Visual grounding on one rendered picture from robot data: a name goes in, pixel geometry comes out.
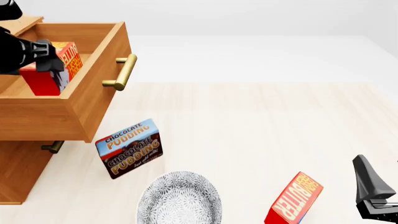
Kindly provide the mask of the chocolate pudding box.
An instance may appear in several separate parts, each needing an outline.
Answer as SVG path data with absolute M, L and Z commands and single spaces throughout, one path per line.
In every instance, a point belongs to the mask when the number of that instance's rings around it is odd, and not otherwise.
M 163 155 L 159 129 L 153 119 L 124 128 L 95 142 L 111 179 Z

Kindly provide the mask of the wooden drawer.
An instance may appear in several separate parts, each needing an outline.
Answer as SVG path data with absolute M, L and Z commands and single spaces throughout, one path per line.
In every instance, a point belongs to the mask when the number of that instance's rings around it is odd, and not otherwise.
M 124 22 L 45 23 L 40 17 L 0 26 L 27 40 L 74 42 L 82 68 L 58 96 L 36 96 L 21 76 L 0 75 L 0 141 L 86 141 L 96 131 L 116 92 L 119 59 L 131 54 Z

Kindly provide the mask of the red butter box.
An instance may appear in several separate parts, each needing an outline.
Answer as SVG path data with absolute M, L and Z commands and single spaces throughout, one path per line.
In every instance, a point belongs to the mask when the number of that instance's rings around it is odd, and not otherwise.
M 299 172 L 272 204 L 264 224 L 300 224 L 323 186 Z
M 58 96 L 83 66 L 74 42 L 52 42 L 52 45 L 64 64 L 62 72 L 55 70 L 39 72 L 36 63 L 26 65 L 19 70 L 19 74 L 36 96 Z

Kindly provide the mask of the wooden cabinet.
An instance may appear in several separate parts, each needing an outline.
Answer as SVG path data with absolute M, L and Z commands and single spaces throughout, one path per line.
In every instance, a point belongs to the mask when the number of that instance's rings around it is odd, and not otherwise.
M 30 122 L 23 100 L 10 98 L 26 84 L 20 76 L 0 74 L 0 205 L 20 205 L 48 164 L 53 141 L 20 136 L 23 124 Z

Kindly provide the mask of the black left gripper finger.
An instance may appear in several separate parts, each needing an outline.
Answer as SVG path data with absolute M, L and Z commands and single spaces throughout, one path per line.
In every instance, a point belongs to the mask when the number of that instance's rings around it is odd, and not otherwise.
M 54 57 L 39 57 L 36 64 L 36 70 L 38 72 L 63 72 L 64 63 L 62 60 L 55 55 Z

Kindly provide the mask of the grey patterned bowl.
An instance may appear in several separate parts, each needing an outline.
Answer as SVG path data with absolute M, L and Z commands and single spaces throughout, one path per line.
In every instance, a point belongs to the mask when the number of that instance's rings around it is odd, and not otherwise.
M 222 203 L 204 176 L 173 171 L 155 179 L 137 204 L 136 224 L 221 224 Z

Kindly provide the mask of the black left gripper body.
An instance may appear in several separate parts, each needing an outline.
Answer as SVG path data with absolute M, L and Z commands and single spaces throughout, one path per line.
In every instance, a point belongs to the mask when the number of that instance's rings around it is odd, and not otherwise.
M 44 61 L 58 57 L 55 47 L 47 39 L 30 43 L 30 52 L 34 61 Z

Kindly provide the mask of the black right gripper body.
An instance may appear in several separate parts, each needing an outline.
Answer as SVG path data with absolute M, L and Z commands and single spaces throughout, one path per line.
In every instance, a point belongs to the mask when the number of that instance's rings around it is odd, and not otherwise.
M 391 196 L 378 195 L 370 199 L 357 197 L 356 207 L 365 220 L 398 220 L 398 203 L 388 203 Z

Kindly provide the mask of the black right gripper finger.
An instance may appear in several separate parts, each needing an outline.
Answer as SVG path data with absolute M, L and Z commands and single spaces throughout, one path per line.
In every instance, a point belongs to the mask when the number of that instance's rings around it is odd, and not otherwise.
M 372 165 L 362 154 L 353 159 L 356 175 L 356 201 L 371 199 L 388 199 L 396 194 L 373 169 Z

